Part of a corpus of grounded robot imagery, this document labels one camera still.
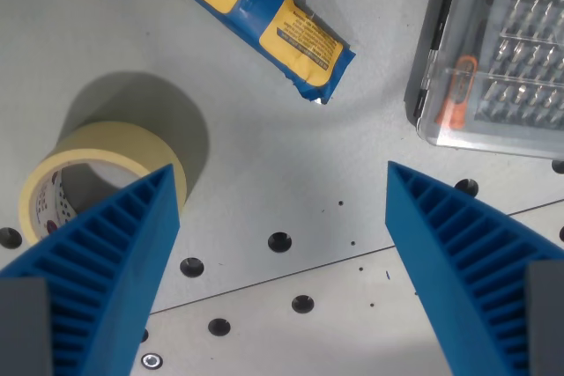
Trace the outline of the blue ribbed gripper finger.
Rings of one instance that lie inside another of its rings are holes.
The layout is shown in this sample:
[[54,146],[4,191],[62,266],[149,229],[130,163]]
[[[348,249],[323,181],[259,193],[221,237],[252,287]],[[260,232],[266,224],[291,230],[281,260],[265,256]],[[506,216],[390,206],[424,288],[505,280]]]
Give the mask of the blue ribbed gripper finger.
[[560,247],[497,209],[390,161],[385,224],[455,375],[528,375],[525,270]]
[[30,247],[1,271],[48,291],[56,375],[127,375],[180,228],[171,165]]

